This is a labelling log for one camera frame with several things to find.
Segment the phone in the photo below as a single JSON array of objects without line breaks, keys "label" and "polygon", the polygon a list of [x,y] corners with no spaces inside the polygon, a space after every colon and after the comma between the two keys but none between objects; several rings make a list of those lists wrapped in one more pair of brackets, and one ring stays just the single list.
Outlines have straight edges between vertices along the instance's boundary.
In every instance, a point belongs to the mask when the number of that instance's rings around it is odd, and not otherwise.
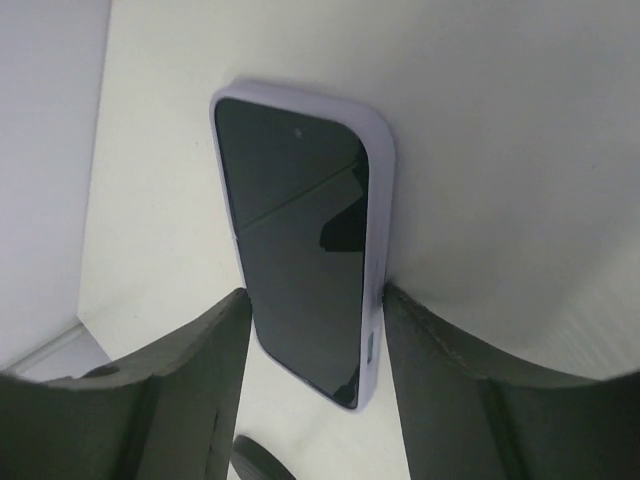
[{"label": "phone", "polygon": [[396,149],[363,104],[237,79],[209,116],[262,350],[356,412],[378,377]]}]

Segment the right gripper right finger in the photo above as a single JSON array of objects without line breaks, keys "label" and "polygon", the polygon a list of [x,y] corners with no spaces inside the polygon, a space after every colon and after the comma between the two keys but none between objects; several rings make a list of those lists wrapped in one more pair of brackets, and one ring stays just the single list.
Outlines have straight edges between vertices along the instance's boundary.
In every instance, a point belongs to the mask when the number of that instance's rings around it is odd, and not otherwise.
[{"label": "right gripper right finger", "polygon": [[635,479],[639,376],[593,380],[522,360],[384,292],[414,479]]}]

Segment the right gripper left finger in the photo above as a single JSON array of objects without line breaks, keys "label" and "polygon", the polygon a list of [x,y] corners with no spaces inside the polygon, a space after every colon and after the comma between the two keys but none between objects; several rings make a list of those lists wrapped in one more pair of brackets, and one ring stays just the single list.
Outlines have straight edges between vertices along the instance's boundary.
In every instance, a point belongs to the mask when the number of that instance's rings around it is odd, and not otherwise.
[{"label": "right gripper left finger", "polygon": [[5,479],[223,479],[250,337],[236,289],[79,378],[1,378]]}]

